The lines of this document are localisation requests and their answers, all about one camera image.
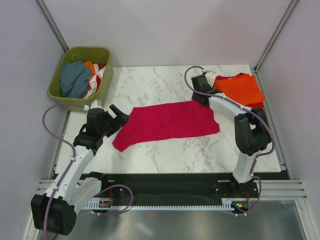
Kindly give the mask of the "magenta t shirt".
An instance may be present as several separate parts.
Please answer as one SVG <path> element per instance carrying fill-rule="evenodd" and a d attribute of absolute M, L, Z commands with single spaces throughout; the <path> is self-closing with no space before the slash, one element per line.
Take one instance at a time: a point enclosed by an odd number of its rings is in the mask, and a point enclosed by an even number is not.
<path fill-rule="evenodd" d="M 129 116 L 112 143 L 120 152 L 139 143 L 202 137 L 220 131 L 213 110 L 193 100 L 135 107 Z"/>

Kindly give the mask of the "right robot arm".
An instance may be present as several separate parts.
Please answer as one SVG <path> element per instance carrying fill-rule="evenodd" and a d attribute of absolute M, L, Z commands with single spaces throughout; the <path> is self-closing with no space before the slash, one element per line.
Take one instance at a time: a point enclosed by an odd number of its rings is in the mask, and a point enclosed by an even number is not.
<path fill-rule="evenodd" d="M 275 148 L 265 152 L 274 137 L 262 108 L 250 108 L 227 97 L 218 89 L 213 89 L 200 74 L 191 78 L 192 99 L 199 101 L 214 112 L 218 112 L 234 124 L 235 143 L 239 149 L 236 167 L 232 172 L 235 181 L 229 184 L 229 191 L 235 197 L 247 191 L 246 183 L 253 178 L 257 158 L 269 155 Z"/>

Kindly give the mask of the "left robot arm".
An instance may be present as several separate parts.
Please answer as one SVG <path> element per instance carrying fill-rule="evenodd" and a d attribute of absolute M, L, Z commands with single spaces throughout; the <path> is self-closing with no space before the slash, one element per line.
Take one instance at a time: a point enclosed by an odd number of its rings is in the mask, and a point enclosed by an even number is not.
<path fill-rule="evenodd" d="M 42 231 L 43 239 L 48 234 L 67 236 L 73 230 L 77 215 L 96 195 L 106 196 L 110 191 L 108 182 L 89 177 L 78 183 L 87 165 L 94 159 L 104 138 L 109 138 L 130 120 L 130 116 L 120 111 L 114 104 L 110 113 L 98 100 L 91 105 L 82 105 L 86 112 L 84 123 L 72 143 L 55 135 L 48 127 L 44 129 L 57 140 L 71 148 L 70 155 L 62 171 L 42 194 L 35 194 L 31 199 L 31 212 L 34 227 Z"/>

